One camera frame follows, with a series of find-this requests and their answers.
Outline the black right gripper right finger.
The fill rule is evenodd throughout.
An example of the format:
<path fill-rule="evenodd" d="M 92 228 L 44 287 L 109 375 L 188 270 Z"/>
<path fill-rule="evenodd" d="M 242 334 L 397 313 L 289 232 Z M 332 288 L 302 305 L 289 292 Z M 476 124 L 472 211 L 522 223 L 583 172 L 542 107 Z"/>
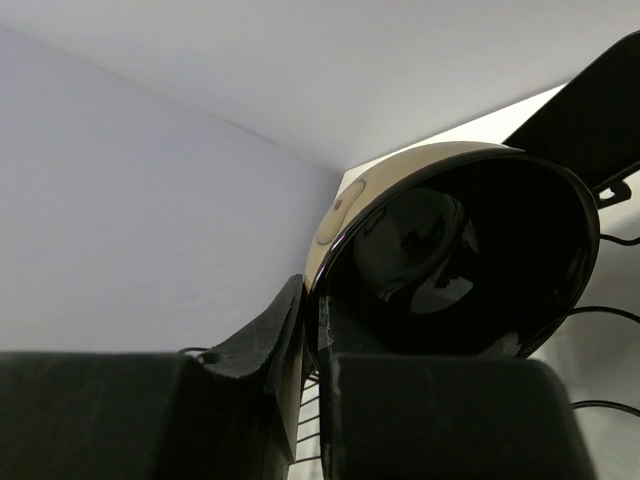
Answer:
<path fill-rule="evenodd" d="M 591 479 L 558 376 L 542 362 L 388 352 L 337 300 L 318 303 L 328 479 Z"/>

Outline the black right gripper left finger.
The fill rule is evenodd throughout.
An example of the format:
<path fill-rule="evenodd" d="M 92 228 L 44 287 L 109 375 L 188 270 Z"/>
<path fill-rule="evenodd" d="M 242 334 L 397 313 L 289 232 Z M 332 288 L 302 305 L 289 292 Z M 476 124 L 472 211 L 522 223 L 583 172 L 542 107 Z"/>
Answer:
<path fill-rule="evenodd" d="M 283 479 L 302 393 L 303 281 L 202 353 L 5 352 L 5 479 Z"/>

